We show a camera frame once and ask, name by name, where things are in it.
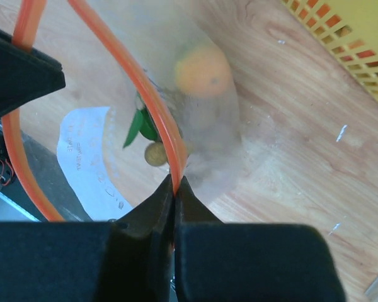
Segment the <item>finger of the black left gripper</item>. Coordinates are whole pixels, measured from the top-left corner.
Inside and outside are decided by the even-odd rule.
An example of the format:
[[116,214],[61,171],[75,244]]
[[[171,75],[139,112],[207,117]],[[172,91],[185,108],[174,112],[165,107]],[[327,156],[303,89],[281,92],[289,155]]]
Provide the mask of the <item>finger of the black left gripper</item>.
[[60,62],[35,48],[22,50],[11,39],[0,29],[0,118],[66,86]]

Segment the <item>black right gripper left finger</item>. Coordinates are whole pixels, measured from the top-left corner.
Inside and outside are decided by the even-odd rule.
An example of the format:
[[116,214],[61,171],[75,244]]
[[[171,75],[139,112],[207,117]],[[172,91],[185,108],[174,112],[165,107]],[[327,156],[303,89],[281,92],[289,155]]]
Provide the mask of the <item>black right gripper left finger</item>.
[[168,301],[170,176],[109,222],[0,222],[0,301]]

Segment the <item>brown longan bunch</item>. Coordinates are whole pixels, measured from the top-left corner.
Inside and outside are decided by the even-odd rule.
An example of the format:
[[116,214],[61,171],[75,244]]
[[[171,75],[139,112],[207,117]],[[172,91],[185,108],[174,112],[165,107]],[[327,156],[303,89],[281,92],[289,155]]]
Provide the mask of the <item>brown longan bunch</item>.
[[128,133],[123,143],[123,148],[129,147],[141,134],[144,138],[151,141],[144,151],[145,161],[152,167],[160,167],[168,163],[166,149],[162,143],[155,122],[144,103],[142,96],[136,92],[135,97],[136,111],[129,126]]

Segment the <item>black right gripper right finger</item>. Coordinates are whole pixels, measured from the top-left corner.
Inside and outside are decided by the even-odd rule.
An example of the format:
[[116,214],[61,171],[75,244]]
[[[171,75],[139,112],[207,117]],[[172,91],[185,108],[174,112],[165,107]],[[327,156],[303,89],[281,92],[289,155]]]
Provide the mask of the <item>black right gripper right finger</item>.
[[175,198],[179,301],[345,301],[328,244],[297,223],[224,223],[183,179]]

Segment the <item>orange fruit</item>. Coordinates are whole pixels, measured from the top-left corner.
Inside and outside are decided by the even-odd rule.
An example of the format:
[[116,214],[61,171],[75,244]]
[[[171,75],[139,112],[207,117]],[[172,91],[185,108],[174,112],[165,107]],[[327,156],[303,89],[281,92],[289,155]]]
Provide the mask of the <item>orange fruit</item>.
[[213,43],[189,48],[174,66],[176,87],[198,98],[221,95],[232,83],[232,72],[224,52]]

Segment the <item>clear zip top bag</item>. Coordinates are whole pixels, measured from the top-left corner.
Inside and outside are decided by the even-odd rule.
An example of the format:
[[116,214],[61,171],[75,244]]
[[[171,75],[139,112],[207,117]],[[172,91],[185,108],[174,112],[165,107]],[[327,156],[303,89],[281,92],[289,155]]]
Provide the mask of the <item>clear zip top bag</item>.
[[[23,1],[18,43],[49,25],[64,43],[66,88],[6,115],[4,141],[28,197],[49,221],[120,218],[166,174],[187,177],[203,200],[232,188],[244,159],[233,77],[221,95],[198,98],[175,85],[174,66],[189,48],[213,43],[176,1]],[[141,134],[125,137],[138,92],[166,149],[150,166]]]

